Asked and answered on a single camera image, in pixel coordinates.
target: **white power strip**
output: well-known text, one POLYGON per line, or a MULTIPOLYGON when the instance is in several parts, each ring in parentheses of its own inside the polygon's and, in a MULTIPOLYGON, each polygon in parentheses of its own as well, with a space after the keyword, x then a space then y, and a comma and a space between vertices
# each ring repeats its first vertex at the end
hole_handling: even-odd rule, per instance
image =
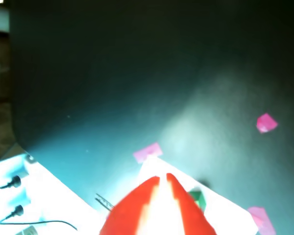
POLYGON ((34 226, 30 226, 16 235, 38 235, 38 233, 36 229, 34 228, 34 226))

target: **white table surface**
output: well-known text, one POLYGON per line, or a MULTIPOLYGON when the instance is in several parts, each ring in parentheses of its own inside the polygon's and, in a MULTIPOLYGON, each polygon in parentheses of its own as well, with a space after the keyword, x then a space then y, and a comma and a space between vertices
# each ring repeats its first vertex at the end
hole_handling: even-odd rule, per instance
POLYGON ((248 211, 159 158, 150 157, 143 163, 138 184, 152 176, 163 176, 166 173, 172 173, 186 191, 193 188, 201 189, 207 203, 204 215, 217 235, 255 235, 258 232, 248 211))
MULTIPOLYGON (((18 204, 24 214, 5 222, 36 222, 64 220, 78 228, 78 232, 63 223, 34 225, 38 235, 96 235, 104 224, 104 216, 86 204, 39 163, 29 164, 24 155, 0 162, 0 185, 6 184, 13 172, 27 175, 18 188, 0 189, 0 220, 18 204)), ((30 225, 0 225, 0 235, 15 235, 30 225)))

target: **green object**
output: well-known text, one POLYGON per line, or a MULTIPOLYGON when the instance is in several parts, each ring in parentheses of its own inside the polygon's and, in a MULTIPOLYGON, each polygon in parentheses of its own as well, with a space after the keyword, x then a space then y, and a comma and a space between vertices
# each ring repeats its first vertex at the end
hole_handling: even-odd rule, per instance
POLYGON ((206 209, 206 200, 201 191, 190 191, 189 194, 194 198, 195 203, 201 208, 202 212, 206 209))

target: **pink confetti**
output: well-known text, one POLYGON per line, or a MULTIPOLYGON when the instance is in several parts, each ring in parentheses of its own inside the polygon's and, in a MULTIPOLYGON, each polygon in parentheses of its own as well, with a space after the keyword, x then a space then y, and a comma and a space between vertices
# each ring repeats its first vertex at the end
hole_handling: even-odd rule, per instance
POLYGON ((277 126, 278 123, 269 114, 263 114, 257 119, 257 129, 260 133, 271 131, 277 126))
POLYGON ((133 155, 138 163, 144 162, 149 155, 159 157, 162 154, 163 154, 162 150, 157 142, 147 146, 146 148, 143 148, 143 149, 133 153, 133 155))
POLYGON ((247 210, 253 217, 261 235, 276 235, 275 229, 266 213, 265 208, 251 207, 247 210))

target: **dark green surface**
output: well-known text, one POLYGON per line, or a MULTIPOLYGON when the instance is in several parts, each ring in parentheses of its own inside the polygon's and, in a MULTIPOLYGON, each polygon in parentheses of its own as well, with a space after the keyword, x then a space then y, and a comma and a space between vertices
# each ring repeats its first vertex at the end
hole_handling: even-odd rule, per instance
POLYGON ((14 0, 11 42, 16 137, 91 206, 134 187, 132 153, 158 141, 294 235, 294 5, 14 0))
POLYGON ((190 191, 189 194, 193 197, 195 203, 201 208, 203 212, 206 209, 206 200, 201 191, 190 191))

